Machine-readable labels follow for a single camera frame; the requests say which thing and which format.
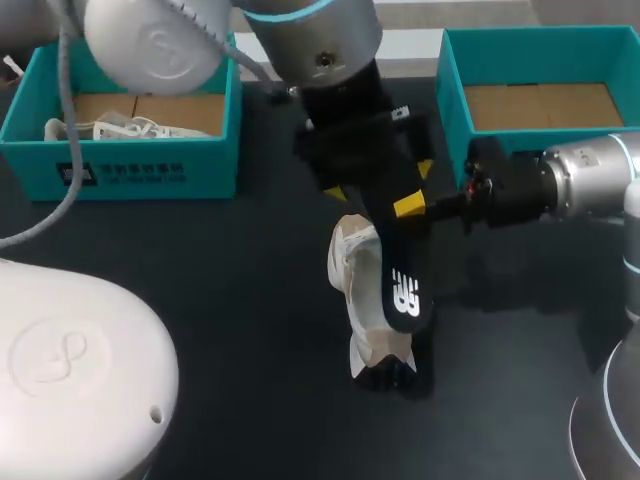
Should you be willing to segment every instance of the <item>black tabletop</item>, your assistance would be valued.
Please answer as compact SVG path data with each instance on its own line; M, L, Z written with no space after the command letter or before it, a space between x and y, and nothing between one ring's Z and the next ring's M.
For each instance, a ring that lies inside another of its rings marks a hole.
M427 111L435 194L454 188L433 82L388 83ZM620 227L544 222L432 245L438 326L427 400L351 383L344 298L326 279L347 207L291 153L296 106L245 91L239 196L83 203L3 254L122 285L166 323L180 396L151 480L565 480L575 397L626 331ZM0 166L0 235L50 211Z

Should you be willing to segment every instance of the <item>white shoe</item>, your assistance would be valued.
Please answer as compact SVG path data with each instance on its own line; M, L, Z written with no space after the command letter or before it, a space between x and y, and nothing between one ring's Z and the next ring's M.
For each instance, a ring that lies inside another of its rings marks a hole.
M197 130L165 127L148 118L129 118L115 111L105 113L95 122L77 124L76 128L81 140L209 137ZM68 140L66 124L57 118L49 120L44 127L44 139L47 142Z
M93 123L79 123L76 125L80 140L93 140ZM44 141L57 142L69 140L67 125L57 118L52 118L44 125Z
M364 383L380 377L387 388L410 382L417 372L411 350L412 336L398 333L387 322L381 297L381 248L371 223L360 215L343 217L336 225L327 260L329 281L344 293L353 330L350 347L351 375ZM365 385L373 389L379 385Z

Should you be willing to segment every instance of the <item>teal box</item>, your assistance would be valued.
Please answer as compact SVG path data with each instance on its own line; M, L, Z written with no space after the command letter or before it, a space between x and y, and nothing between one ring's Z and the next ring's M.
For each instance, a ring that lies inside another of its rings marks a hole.
M60 200L67 192L69 143L44 142L44 124L61 113L57 45L38 49L0 131L0 151L33 201ZM75 93L126 93L95 63L85 43L71 55ZM221 137L81 141L85 186L81 200L230 198L236 191L242 84L225 60L194 95L225 94Z
M477 131L464 87L604 83L624 128ZM640 41L629 26L445 30L436 95L457 182L469 142L495 135L509 154L640 130Z

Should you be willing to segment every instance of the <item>gray cable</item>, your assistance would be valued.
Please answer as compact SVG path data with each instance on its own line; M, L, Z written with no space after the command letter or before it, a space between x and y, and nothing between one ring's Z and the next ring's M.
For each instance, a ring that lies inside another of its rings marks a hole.
M60 12L58 4L56 6L56 12ZM71 54L71 41L72 33L70 34L65 26L66 22L61 22L60 28L60 41L58 45L58 83L60 85L60 101L62 103L62 110L64 112L64 120L67 124L67 134L69 137L69 145L71 147L71 162L73 166L73 176L71 185L67 191L66 196L51 212L51 214L42 220L37 225L30 229L14 235L12 237L4 238L0 240L0 249L18 245L19 243L26 242L32 238L40 235L46 229L60 220L71 208L71 205L78 197L80 188L82 187L83 179L83 163L82 152L80 151L80 138L78 136L78 130L76 128L76 112L73 108L73 94L71 92L71 73L70 73L70 60Z
M171 8L176 13L180 14L183 18L188 20L194 27L200 30L209 40L214 47L216 47L222 54L234 60L239 65L242 65L251 73L253 73L256 78L261 82L263 88L267 93L272 94L276 91L280 90L276 87L275 83L269 77L269 74L264 69L262 65L256 62L253 58L248 56L246 53L241 52L229 42L227 42L226 38L220 38L215 32L212 32L209 29L209 26L202 22L198 18L198 14L191 10L187 5L182 3L180 0L160 0L166 6Z

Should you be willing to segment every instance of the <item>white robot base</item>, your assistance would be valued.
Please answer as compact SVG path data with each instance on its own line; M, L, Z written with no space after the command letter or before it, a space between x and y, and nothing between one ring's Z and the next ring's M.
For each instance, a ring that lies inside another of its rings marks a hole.
M135 295L0 260L0 478L141 480L173 416L169 333Z

